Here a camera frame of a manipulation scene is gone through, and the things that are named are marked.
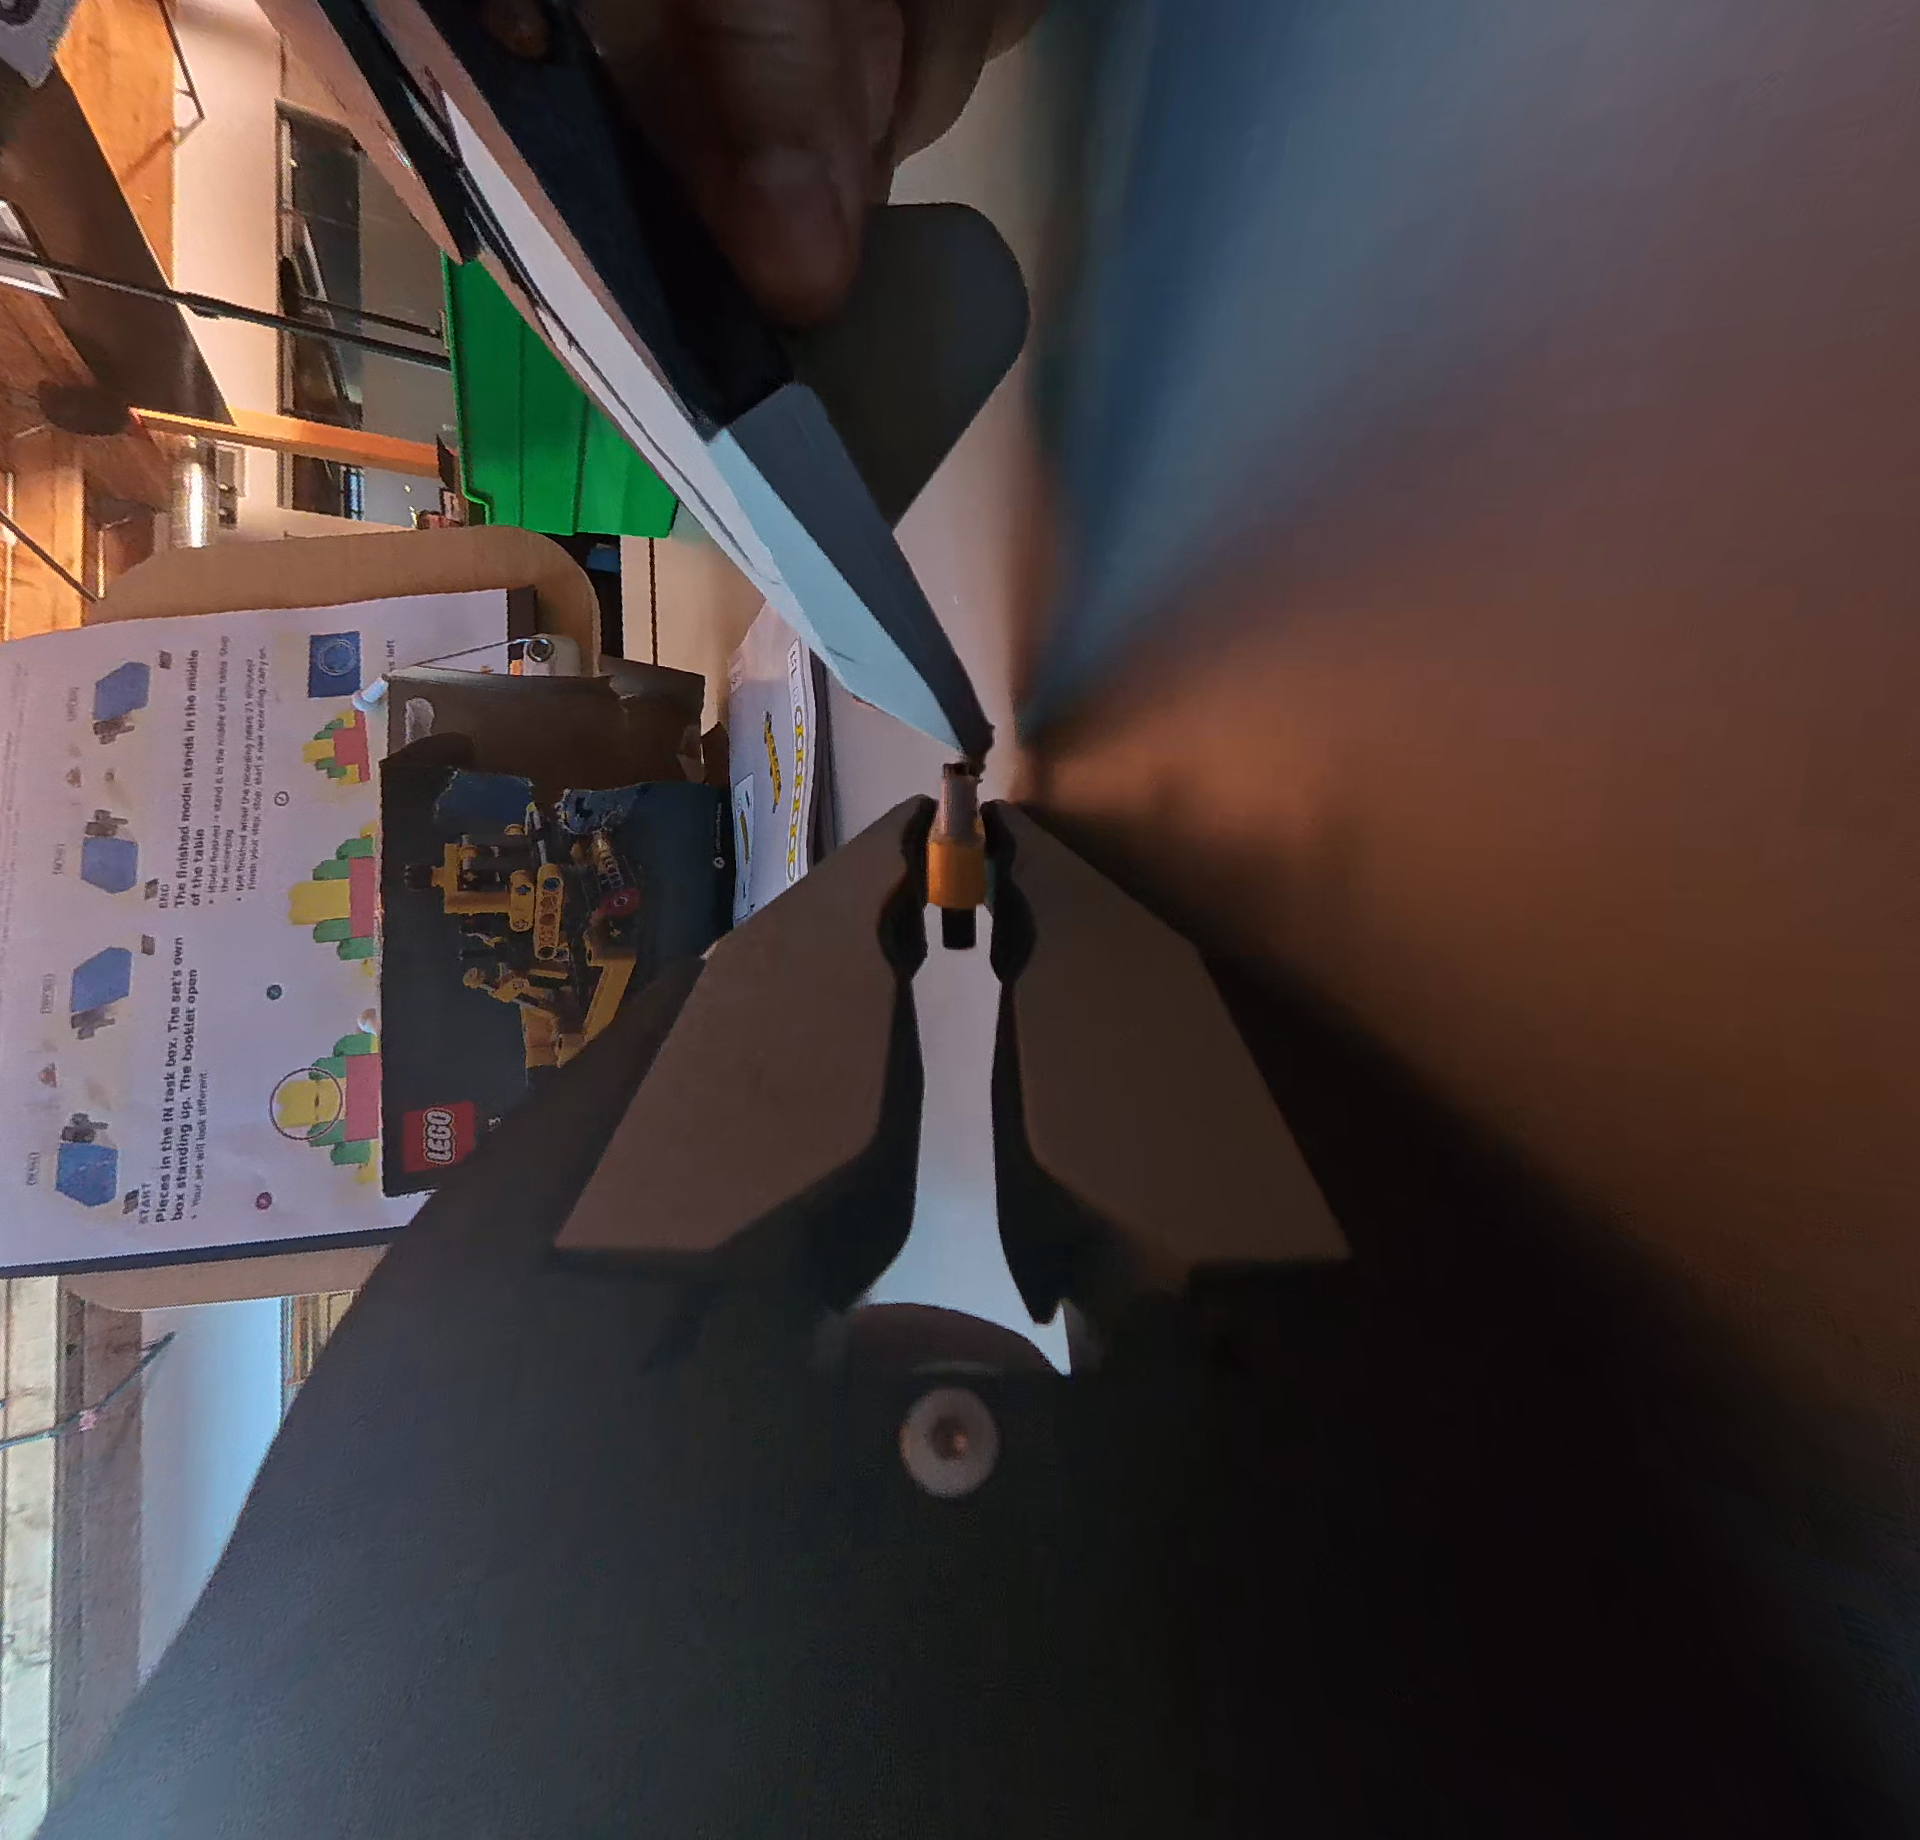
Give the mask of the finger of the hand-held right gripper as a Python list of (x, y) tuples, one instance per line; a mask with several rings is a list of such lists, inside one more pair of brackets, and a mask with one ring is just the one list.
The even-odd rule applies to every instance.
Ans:
[(531, 201), (456, 105), (447, 115), (460, 179), (502, 233), (535, 332), (591, 400), (849, 694), (949, 753), (990, 753), (998, 730), (972, 676), (817, 391), (782, 382), (733, 425), (702, 432), (612, 297), (566, 256), (553, 215)]

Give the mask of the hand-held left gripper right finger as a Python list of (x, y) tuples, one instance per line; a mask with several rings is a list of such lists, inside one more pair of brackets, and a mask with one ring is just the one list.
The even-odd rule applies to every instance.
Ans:
[(998, 1236), (1046, 1323), (1345, 1262), (1199, 947), (1015, 803), (993, 803)]

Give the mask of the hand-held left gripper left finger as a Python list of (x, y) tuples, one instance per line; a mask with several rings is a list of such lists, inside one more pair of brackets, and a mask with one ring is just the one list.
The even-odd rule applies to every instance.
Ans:
[(586, 1274), (795, 1285), (842, 1312), (914, 1217), (922, 843), (910, 797), (719, 938), (553, 1240)]

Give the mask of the lego instruction booklet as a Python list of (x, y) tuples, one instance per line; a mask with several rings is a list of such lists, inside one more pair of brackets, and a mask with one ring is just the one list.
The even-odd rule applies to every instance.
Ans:
[(730, 658), (733, 924), (789, 894), (834, 847), (826, 667), (760, 605)]

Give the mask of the lego set box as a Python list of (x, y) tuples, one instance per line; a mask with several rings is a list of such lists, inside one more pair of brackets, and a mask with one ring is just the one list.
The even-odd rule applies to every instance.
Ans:
[(381, 708), (381, 1189), (416, 1198), (733, 924), (733, 827), (693, 671), (411, 667)]

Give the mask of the person's right hand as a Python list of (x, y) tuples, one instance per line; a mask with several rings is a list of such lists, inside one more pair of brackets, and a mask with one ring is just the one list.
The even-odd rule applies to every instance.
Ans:
[(566, 0), (782, 332), (853, 291), (868, 215), (1046, 0)]

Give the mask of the green plastic bin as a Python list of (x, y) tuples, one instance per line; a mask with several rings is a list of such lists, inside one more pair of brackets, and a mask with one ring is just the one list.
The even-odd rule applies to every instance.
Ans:
[(679, 497), (486, 266), (443, 256), (443, 338), (460, 485), (490, 524), (549, 540), (671, 536)]

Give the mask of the window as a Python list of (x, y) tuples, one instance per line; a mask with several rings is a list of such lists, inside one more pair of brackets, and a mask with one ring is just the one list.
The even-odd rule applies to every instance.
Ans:
[(453, 441), (443, 254), (359, 144), (321, 115), (277, 115), (278, 410), (332, 432)]

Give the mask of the black metal rod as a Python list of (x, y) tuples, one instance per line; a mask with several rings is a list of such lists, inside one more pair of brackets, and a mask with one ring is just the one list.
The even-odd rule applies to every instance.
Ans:
[(58, 285), (83, 285), (94, 291), (163, 303), (163, 307), (185, 312), (190, 317), (207, 317), (207, 322), (250, 322), (250, 326), (262, 326), (262, 332), (277, 332), (288, 338), (352, 344), (352, 351), (363, 351), (376, 356), (390, 356), (399, 365), (443, 369), (443, 374), (450, 369), (450, 354), (443, 344), (409, 344), (399, 338), (381, 338), (381, 334), (363, 334), (363, 332), (348, 332), (348, 326), (332, 326), (332, 322), (314, 322), (314, 317), (299, 317), (299, 313), (246, 307), (246, 303), (207, 297), (207, 291), (181, 291), (181, 286), (168, 286), (168, 285), (136, 285), (136, 280), (107, 275), (107, 273), (79, 268), (66, 260), (47, 260), (22, 244), (3, 244), (3, 266), (40, 273), (40, 275), (58, 280)]

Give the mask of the printed instruction sheet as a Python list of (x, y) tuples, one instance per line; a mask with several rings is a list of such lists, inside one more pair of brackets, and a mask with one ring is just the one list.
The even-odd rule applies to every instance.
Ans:
[(511, 590), (3, 646), (3, 1279), (367, 1245), (390, 667), (506, 667)]

